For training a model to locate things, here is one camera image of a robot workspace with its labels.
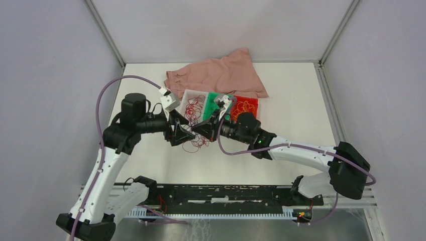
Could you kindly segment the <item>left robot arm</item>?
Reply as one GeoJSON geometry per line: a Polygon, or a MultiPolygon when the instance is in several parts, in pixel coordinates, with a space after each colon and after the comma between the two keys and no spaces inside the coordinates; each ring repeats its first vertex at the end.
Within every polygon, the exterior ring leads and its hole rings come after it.
{"type": "Polygon", "coordinates": [[[95,167],[76,204],[56,220],[57,226],[70,235],[70,240],[111,240],[119,222],[138,204],[152,204],[158,198],[157,182],[138,176],[112,202],[108,197],[122,167],[143,134],[163,133],[172,146],[193,140],[185,130],[188,124],[176,111],[180,102],[167,91],[160,98],[162,110],[149,112],[150,102],[141,93],[130,93],[121,102],[121,112],[101,135],[95,167]]]}

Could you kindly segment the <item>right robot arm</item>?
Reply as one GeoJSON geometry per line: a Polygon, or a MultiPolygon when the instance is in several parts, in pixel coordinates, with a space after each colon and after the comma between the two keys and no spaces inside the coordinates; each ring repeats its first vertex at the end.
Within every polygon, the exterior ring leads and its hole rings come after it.
{"type": "Polygon", "coordinates": [[[220,138],[225,137],[248,145],[245,151],[227,152],[229,156],[251,154],[258,159],[290,161],[319,170],[319,174],[295,179],[290,199],[297,205],[333,193],[360,200],[365,186],[376,182],[369,172],[370,164],[350,143],[339,142],[331,147],[293,142],[262,129],[261,122],[250,112],[230,121],[215,110],[209,119],[191,125],[190,129],[210,142],[220,143],[220,138]]]}

